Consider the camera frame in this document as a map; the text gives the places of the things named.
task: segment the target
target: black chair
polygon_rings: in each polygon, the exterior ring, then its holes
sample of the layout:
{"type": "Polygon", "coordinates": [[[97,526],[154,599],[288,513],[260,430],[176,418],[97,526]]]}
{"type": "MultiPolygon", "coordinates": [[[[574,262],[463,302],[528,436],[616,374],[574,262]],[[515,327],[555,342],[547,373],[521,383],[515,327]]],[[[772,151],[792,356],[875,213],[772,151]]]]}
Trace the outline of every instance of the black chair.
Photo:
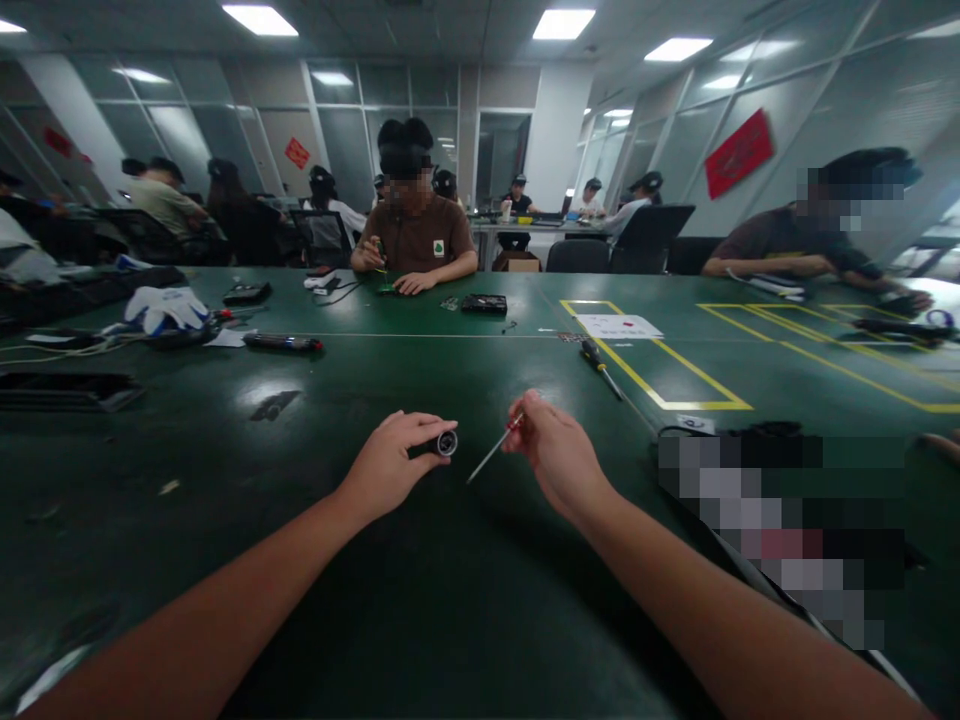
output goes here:
{"type": "Polygon", "coordinates": [[[662,275],[667,251],[695,205],[647,205],[634,212],[610,256],[610,272],[621,275],[662,275]]]}
{"type": "Polygon", "coordinates": [[[547,272],[610,272],[610,248],[596,240],[561,240],[550,248],[547,272]]]}
{"type": "Polygon", "coordinates": [[[350,266],[353,245],[340,213],[332,210],[290,210],[290,217],[303,240],[304,256],[309,267],[350,266]]]}
{"type": "Polygon", "coordinates": [[[707,260],[726,238],[684,237],[670,242],[668,275],[699,275],[707,260]]]}

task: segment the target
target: paper note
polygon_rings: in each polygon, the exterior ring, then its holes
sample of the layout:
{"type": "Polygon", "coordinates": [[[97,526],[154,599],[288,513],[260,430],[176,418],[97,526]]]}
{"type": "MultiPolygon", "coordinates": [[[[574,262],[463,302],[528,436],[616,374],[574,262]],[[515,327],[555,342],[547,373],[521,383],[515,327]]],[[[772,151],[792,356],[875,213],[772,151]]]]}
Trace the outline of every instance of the paper note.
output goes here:
{"type": "Polygon", "coordinates": [[[204,347],[244,347],[243,336],[248,332],[257,332],[256,330],[221,330],[213,340],[204,344],[204,347]]]}
{"type": "Polygon", "coordinates": [[[717,428],[713,424],[713,420],[708,418],[698,418],[693,415],[677,415],[677,424],[688,430],[696,430],[697,432],[706,433],[707,435],[717,434],[717,428]]]}
{"type": "Polygon", "coordinates": [[[650,340],[663,333],[639,315],[577,315],[593,337],[601,340],[650,340]]]}

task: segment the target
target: red banner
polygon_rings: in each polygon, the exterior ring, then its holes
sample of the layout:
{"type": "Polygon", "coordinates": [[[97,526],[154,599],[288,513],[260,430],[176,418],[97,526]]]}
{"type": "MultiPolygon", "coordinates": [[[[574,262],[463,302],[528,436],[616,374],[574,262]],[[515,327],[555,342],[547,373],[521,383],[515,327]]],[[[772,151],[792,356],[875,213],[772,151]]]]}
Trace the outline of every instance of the red banner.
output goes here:
{"type": "Polygon", "coordinates": [[[68,160],[70,159],[70,149],[73,147],[67,138],[58,133],[51,127],[45,127],[43,129],[43,141],[53,148],[56,152],[63,155],[68,160]]]}
{"type": "Polygon", "coordinates": [[[716,200],[772,157],[770,125],[760,109],[724,140],[704,163],[710,199],[716,200]]]}
{"type": "Polygon", "coordinates": [[[290,138],[290,142],[287,143],[287,149],[283,151],[283,154],[300,170],[303,170],[310,161],[310,153],[307,152],[307,149],[303,145],[297,142],[296,138],[290,138]]]}

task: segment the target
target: hand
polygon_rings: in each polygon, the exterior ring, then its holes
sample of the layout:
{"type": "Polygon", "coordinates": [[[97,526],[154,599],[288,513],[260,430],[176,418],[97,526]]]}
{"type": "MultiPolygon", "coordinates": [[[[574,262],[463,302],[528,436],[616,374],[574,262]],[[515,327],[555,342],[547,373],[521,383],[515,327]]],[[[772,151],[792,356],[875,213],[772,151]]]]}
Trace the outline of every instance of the hand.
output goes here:
{"type": "Polygon", "coordinates": [[[436,285],[437,280],[430,273],[409,273],[393,284],[401,295],[419,295],[424,290],[432,290],[436,285]]]}
{"type": "Polygon", "coordinates": [[[787,258],[785,269],[797,277],[816,277],[826,273],[837,274],[837,269],[823,255],[787,258]]]}
{"type": "Polygon", "coordinates": [[[365,522],[395,510],[420,478],[435,467],[450,464],[450,458],[431,452],[411,460],[407,450],[456,426],[455,420],[397,410],[373,431],[337,495],[365,522]]]}
{"type": "Polygon", "coordinates": [[[526,455],[540,489],[553,509],[574,525],[586,519],[611,492],[597,454],[583,428],[567,413],[527,390],[510,406],[523,410],[523,424],[503,443],[503,451],[526,455]]]}
{"type": "Polygon", "coordinates": [[[374,235],[360,243],[360,260],[365,271],[376,270],[386,264],[386,258],[380,256],[380,250],[377,248],[379,242],[380,238],[374,235]]]}

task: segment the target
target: woman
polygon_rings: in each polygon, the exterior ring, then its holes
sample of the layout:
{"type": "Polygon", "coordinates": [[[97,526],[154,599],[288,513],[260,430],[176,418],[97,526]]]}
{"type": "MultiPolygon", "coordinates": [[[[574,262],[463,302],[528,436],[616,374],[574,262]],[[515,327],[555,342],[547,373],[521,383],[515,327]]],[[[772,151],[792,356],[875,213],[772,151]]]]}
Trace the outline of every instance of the woman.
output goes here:
{"type": "Polygon", "coordinates": [[[223,230],[238,265],[283,266],[274,238],[283,213],[256,200],[243,189],[237,166],[229,160],[207,163],[210,195],[207,210],[223,230]]]}

